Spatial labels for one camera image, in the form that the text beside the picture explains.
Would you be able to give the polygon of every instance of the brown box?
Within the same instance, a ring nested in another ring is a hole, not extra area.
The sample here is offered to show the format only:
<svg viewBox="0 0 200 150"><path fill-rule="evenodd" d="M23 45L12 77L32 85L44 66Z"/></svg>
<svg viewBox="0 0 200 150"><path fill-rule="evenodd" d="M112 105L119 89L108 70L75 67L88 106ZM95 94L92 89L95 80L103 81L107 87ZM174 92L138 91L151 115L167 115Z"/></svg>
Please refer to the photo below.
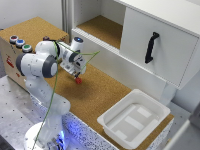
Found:
<svg viewBox="0 0 200 150"><path fill-rule="evenodd" d="M66 32L39 17L0 31L0 50L6 74L24 89L26 89L24 83L25 77L21 76L15 65L16 58L22 53L22 50L10 44L9 39L12 35L17 35L20 39L25 40L26 44L31 45L33 53L35 46L43 40L44 36L69 43L69 35Z"/></svg>

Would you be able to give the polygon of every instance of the cabinet handle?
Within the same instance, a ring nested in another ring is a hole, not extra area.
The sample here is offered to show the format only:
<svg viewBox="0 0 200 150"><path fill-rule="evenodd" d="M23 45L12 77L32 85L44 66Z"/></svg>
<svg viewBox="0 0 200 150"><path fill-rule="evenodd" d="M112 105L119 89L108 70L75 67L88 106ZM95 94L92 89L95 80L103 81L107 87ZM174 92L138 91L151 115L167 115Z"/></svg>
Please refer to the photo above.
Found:
<svg viewBox="0 0 200 150"><path fill-rule="evenodd" d="M151 53L153 50L153 45L154 45L154 40L157 39L160 35L156 32L153 32L153 36L151 37L150 41L149 41L149 45L147 48L147 53L146 53L146 57L145 57L145 63L148 64L149 62L151 62L153 60L153 57L151 57Z"/></svg>

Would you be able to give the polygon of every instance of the blue lid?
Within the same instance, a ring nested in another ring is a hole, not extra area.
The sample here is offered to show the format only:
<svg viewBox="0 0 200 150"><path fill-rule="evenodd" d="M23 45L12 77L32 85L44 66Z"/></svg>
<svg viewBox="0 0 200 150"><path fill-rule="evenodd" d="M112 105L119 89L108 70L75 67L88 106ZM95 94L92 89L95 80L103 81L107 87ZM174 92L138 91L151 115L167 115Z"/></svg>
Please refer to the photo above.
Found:
<svg viewBox="0 0 200 150"><path fill-rule="evenodd" d="M24 43L24 40L17 40L17 43Z"/></svg>

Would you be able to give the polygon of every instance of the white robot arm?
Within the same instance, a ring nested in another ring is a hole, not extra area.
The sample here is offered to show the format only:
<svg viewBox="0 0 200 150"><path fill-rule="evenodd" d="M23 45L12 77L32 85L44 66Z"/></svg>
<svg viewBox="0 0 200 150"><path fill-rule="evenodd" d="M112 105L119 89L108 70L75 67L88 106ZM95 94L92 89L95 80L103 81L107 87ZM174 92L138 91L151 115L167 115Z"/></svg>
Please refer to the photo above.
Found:
<svg viewBox="0 0 200 150"><path fill-rule="evenodd" d="M16 66L21 74L27 78L25 84L33 102L39 101L45 107L49 107L53 89L44 78L51 78L56 74L58 70L57 57L63 60L61 67L76 78L79 74L85 73L86 62L80 54L82 48L83 40L78 37L73 39L71 47L64 42L59 42L55 47L55 43L52 41L41 41L35 48L36 54L21 54L18 56ZM67 114L69 109L70 102L55 93L51 109L38 136L36 150L55 149L51 148L49 143L55 141L62 132L62 115ZM29 138L29 142L25 144L25 150L33 145L34 138L32 140Z"/></svg>

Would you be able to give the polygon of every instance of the white plastic bin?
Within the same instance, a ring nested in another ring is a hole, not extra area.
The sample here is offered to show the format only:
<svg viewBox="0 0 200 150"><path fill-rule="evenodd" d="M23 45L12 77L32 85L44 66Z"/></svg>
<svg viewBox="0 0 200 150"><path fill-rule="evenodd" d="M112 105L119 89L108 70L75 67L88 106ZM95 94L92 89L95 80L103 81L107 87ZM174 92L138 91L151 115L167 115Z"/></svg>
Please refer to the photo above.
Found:
<svg viewBox="0 0 200 150"><path fill-rule="evenodd" d="M97 120L119 145L136 149L169 113L169 108L152 97L133 90Z"/></svg>

